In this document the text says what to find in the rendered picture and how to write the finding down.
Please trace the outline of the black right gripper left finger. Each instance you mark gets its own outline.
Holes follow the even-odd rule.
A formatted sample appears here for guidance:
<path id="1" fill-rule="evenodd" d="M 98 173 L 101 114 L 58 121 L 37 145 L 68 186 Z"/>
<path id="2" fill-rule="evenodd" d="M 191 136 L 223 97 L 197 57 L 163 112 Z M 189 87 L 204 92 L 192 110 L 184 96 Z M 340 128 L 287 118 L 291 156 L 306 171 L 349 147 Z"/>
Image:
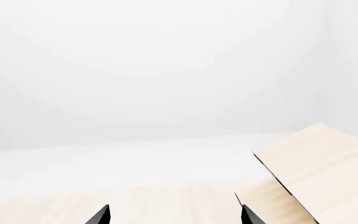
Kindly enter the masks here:
<path id="1" fill-rule="evenodd" d="M 111 213 L 109 205 L 105 205 L 94 214 L 85 224 L 110 224 Z"/>

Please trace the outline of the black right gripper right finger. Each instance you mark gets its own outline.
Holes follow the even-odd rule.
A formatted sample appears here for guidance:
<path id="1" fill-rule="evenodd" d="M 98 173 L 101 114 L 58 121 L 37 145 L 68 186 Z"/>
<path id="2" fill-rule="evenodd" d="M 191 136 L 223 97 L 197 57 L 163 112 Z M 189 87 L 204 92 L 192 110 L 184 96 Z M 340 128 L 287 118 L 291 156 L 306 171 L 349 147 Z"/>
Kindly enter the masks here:
<path id="1" fill-rule="evenodd" d="M 265 222 L 246 205 L 242 205 L 241 222 L 242 224 L 265 224 Z"/>

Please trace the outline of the light wooden cabinet drawer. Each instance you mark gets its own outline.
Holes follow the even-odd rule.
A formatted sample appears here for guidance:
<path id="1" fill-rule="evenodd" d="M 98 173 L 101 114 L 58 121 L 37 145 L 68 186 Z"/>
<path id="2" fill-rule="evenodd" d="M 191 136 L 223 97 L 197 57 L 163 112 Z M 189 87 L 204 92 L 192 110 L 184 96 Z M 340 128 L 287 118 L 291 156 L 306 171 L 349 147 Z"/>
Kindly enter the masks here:
<path id="1" fill-rule="evenodd" d="M 235 193 L 265 224 L 317 224 L 306 210 L 273 178 L 243 182 Z"/>

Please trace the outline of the light wooden cabinet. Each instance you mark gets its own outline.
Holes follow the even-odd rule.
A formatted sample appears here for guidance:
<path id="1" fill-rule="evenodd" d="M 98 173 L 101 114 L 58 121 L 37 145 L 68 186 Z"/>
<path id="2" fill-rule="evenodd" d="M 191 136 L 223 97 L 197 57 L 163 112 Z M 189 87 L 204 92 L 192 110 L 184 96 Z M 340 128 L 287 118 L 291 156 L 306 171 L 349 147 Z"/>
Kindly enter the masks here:
<path id="1" fill-rule="evenodd" d="M 358 224 L 358 139 L 318 123 L 254 153 L 318 224 Z"/>

